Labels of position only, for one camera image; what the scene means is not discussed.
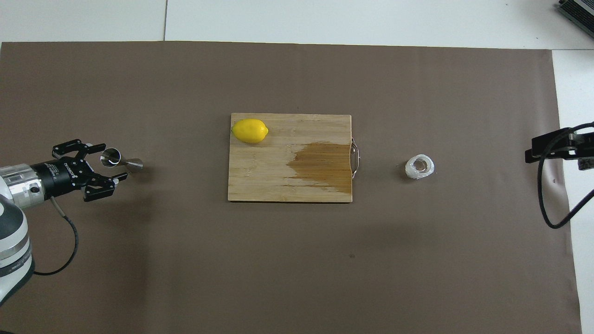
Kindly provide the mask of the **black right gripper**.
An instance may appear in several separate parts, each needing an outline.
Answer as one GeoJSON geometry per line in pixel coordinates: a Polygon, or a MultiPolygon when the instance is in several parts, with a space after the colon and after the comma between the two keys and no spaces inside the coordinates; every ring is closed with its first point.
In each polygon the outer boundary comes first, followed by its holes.
{"type": "Polygon", "coordinates": [[[525,162],[530,164],[545,156],[546,159],[578,158],[579,171],[594,169],[594,133],[579,134],[577,130],[558,129],[533,137],[525,151],[525,162]]]}

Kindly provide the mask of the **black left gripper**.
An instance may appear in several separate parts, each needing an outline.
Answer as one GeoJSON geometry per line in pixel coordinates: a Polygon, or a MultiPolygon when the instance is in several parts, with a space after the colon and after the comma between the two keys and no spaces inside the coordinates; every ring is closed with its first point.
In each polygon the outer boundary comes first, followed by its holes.
{"type": "Polygon", "coordinates": [[[113,195],[119,182],[127,179],[128,173],[112,177],[99,175],[84,160],[88,154],[97,154],[104,150],[104,143],[93,145],[80,139],[53,146],[52,157],[57,160],[32,165],[32,170],[42,182],[44,199],[59,197],[81,188],[84,188],[85,202],[113,195]]]}

